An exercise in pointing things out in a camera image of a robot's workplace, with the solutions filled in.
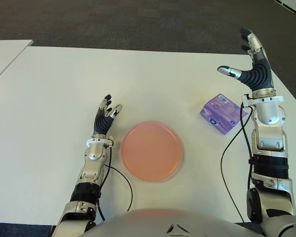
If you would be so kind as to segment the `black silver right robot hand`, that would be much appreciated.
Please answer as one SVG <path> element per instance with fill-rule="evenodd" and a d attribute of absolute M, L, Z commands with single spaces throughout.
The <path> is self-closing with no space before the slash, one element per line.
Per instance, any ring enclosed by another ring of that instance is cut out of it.
<path fill-rule="evenodd" d="M 250 29 L 242 28 L 240 33 L 246 42 L 242 49 L 250 56 L 252 68 L 243 71 L 229 66 L 219 66 L 217 71 L 249 87 L 253 98 L 275 96 L 271 66 L 262 43 Z"/>

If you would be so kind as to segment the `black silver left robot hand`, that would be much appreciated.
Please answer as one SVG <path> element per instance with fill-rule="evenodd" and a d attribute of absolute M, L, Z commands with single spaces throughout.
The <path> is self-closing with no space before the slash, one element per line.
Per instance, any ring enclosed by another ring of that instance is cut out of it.
<path fill-rule="evenodd" d="M 119 104 L 114 108 L 110 108 L 111 95 L 108 94 L 101 101 L 94 120 L 93 134 L 106 135 L 112 126 L 116 116 L 120 113 L 122 105 Z"/>

